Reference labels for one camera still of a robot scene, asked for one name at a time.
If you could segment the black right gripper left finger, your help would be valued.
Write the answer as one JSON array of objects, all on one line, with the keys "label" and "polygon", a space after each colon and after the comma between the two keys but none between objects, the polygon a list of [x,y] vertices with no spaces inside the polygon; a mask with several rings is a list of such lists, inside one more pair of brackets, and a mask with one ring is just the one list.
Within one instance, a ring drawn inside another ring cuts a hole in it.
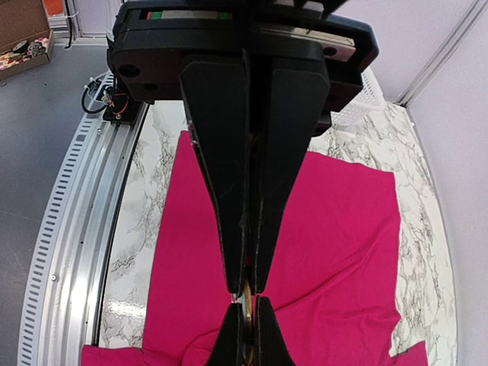
[{"label": "black right gripper left finger", "polygon": [[244,365],[245,334],[246,321],[242,306],[239,303],[231,303],[227,308],[206,366]]}]

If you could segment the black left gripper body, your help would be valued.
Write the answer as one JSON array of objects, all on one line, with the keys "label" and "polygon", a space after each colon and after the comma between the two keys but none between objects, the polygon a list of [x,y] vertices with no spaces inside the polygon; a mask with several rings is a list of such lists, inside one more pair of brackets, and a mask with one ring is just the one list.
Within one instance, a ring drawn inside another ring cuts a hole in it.
[{"label": "black left gripper body", "polygon": [[263,70],[273,57],[321,59],[330,91],[313,131],[325,133],[363,87],[379,47],[369,24],[336,14],[339,1],[130,1],[111,15],[107,62],[115,82],[108,113],[125,122],[141,103],[179,100],[190,55],[242,59]]}]

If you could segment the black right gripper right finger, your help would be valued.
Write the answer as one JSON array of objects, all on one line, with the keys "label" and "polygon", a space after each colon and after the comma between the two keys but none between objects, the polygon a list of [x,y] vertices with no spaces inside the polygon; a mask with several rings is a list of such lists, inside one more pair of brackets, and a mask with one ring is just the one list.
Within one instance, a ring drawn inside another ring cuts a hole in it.
[{"label": "black right gripper right finger", "polygon": [[253,364],[261,366],[295,366],[267,297],[256,299]]}]

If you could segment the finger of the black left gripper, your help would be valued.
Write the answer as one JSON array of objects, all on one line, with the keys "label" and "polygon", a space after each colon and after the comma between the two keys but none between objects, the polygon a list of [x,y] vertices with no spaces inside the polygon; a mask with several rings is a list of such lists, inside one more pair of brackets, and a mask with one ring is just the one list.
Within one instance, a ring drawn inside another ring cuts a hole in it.
[{"label": "finger of the black left gripper", "polygon": [[253,182],[253,290],[268,280],[284,210],[330,83],[323,61],[274,58],[263,78]]},{"label": "finger of the black left gripper", "polygon": [[191,54],[180,69],[194,149],[217,218],[226,286],[241,294],[249,212],[249,87],[240,56]]}]

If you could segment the magenta t-shirt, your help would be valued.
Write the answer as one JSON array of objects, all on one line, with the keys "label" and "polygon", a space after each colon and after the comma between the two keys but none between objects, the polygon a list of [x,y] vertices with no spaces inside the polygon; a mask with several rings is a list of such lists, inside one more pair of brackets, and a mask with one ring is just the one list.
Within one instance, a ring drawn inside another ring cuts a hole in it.
[{"label": "magenta t-shirt", "polygon": [[[394,176],[310,152],[287,202],[268,283],[295,365],[425,365],[390,356],[400,212]],[[85,346],[83,365],[206,365],[228,306],[217,222],[182,133],[152,267],[141,348]]]}]

